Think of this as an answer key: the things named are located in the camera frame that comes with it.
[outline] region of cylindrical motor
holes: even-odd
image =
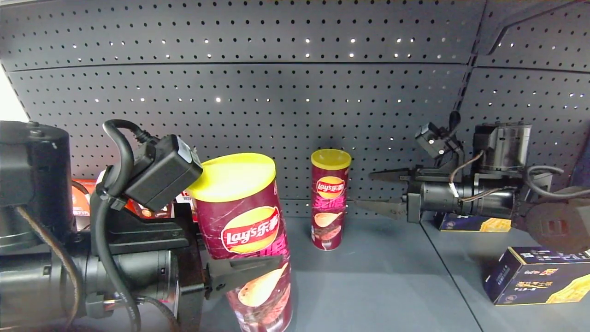
[[[116,292],[99,258],[89,255],[90,239],[68,245],[83,278],[78,316],[93,316],[85,307],[86,296],[98,293],[105,299]],[[115,255],[133,294],[175,301],[178,263],[169,250]],[[52,253],[2,256],[0,265],[0,328],[33,326],[65,317],[73,304],[72,283]],[[101,308],[92,308],[100,312]]]
[[[473,169],[481,173],[522,172],[526,166],[532,125],[494,123],[476,126],[474,154],[484,150]]]
[[[502,219],[512,218],[514,208],[513,190],[500,190],[473,202],[461,202],[453,196],[453,192],[446,182],[423,182],[421,185],[422,211]],[[470,197],[491,188],[502,188],[505,183],[499,180],[480,180],[477,186],[473,182],[455,183],[455,185],[460,197]]]
[[[0,155],[0,254],[41,243],[16,206],[64,242],[74,227],[69,134],[36,122],[0,121]]]

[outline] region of lay's logo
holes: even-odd
[[[346,183],[339,177],[323,177],[317,181],[317,193],[325,199],[333,200],[344,192]]]
[[[266,248],[278,234],[278,207],[261,206],[233,218],[221,231],[225,250],[250,253]]]

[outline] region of cable connector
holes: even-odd
[[[96,185],[95,192],[103,201],[107,201],[110,208],[113,210],[121,211],[125,205],[127,204],[127,199],[122,199],[120,197],[113,197],[109,195],[106,189],[103,186],[103,183],[99,183]]]
[[[453,196],[455,198],[459,198],[459,192],[457,191],[457,188],[455,187],[454,183],[449,183],[448,186],[451,188],[451,191],[453,192]]]

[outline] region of red chip can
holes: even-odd
[[[318,249],[334,250],[342,242],[351,161],[342,150],[312,154],[312,242]]]
[[[227,155],[202,164],[187,192],[213,259],[282,255],[279,267],[227,293],[244,332],[283,332],[293,316],[291,265],[274,161]]]

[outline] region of blue and yellow box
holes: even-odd
[[[509,219],[489,218],[481,216],[459,216],[454,213],[436,216],[441,231],[454,232],[494,232],[506,233],[510,230]]]
[[[508,247],[484,289],[496,305],[579,302],[590,291],[590,256]]]

